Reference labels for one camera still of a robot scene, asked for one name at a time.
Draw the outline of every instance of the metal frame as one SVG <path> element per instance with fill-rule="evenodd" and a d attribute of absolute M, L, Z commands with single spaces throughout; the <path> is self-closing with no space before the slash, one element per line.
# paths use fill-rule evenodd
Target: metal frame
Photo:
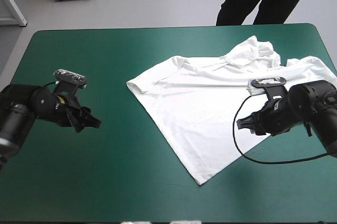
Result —
<path fill-rule="evenodd" d="M 13 17 L 0 17 L 0 25 L 18 24 L 21 27 L 27 25 L 27 21 L 14 0 L 3 0 Z"/>

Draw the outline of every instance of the white object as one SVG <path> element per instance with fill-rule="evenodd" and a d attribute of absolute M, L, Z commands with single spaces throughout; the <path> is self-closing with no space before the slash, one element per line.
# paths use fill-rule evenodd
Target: white object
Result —
<path fill-rule="evenodd" d="M 0 6 L 6 5 L 10 14 L 0 15 L 0 25 L 18 24 L 22 27 L 27 25 L 27 21 L 14 0 L 0 0 Z"/>
<path fill-rule="evenodd" d="M 152 117 L 180 161 L 201 185 L 240 157 L 232 139 L 232 121 L 249 93 L 251 79 L 282 76 L 286 88 L 324 79 L 335 86 L 337 78 L 316 57 L 280 57 L 269 42 L 253 36 L 219 57 L 174 56 L 127 82 Z M 238 118 L 260 110 L 265 95 L 249 99 Z M 237 130 L 237 140 L 247 152 L 267 136 Z"/>

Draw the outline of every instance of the wire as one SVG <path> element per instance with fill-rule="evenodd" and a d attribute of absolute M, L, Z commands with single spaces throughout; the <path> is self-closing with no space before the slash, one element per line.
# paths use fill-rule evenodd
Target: wire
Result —
<path fill-rule="evenodd" d="M 246 156 L 241 149 L 239 148 L 239 146 L 237 145 L 236 139 L 235 139 L 235 121 L 236 121 L 236 117 L 238 115 L 238 113 L 240 112 L 241 108 L 243 107 L 243 105 L 245 104 L 245 102 L 251 98 L 252 96 L 248 96 L 247 98 L 245 98 L 245 100 L 241 103 L 241 106 L 239 107 L 239 109 L 237 110 L 235 116 L 234 116 L 234 120 L 233 120 L 233 140 L 234 140 L 234 144 L 236 146 L 236 149 L 238 150 L 238 152 L 246 159 L 252 161 L 252 162 L 257 162 L 258 164 L 263 164 L 263 165 L 283 165 L 283 164 L 293 164 L 295 162 L 305 162 L 305 161 L 310 161 L 310 160 L 315 160 L 321 157 L 326 157 L 328 155 L 331 154 L 336 154 L 337 151 L 333 151 L 333 152 L 327 152 L 327 153 L 323 153 L 320 154 L 318 156 L 314 156 L 314 157 L 308 157 L 308 158 L 302 158 L 302 159 L 295 159 L 295 160 L 289 160 L 289 161 L 276 161 L 276 162 L 266 162 L 266 161 L 259 161 L 256 159 L 253 159 L 251 157 Z"/>
<path fill-rule="evenodd" d="M 55 81 L 54 82 L 50 82 L 48 84 L 45 84 L 44 86 L 49 86 L 49 85 L 54 84 L 54 83 L 55 83 Z"/>

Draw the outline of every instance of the white furniture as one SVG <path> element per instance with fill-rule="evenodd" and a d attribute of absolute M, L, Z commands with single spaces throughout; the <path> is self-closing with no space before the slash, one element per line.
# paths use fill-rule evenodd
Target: white furniture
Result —
<path fill-rule="evenodd" d="M 0 25 L 27 25 L 27 21 L 14 0 L 0 0 Z"/>

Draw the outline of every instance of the gray floor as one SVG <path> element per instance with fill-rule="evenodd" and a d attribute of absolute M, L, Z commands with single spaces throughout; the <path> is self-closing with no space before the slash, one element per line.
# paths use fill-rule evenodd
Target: gray floor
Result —
<path fill-rule="evenodd" d="M 220 4 L 223 2 L 223 0 L 15 1 L 25 15 L 28 26 L 25 28 L 0 26 L 0 72 L 3 70 L 0 89 L 11 80 L 29 40 L 38 30 L 210 26 L 214 25 Z M 254 14 L 256 9 L 246 19 L 245 24 L 253 22 Z M 314 24 L 337 65 L 336 20 L 336 0 L 301 0 L 287 23 Z"/>

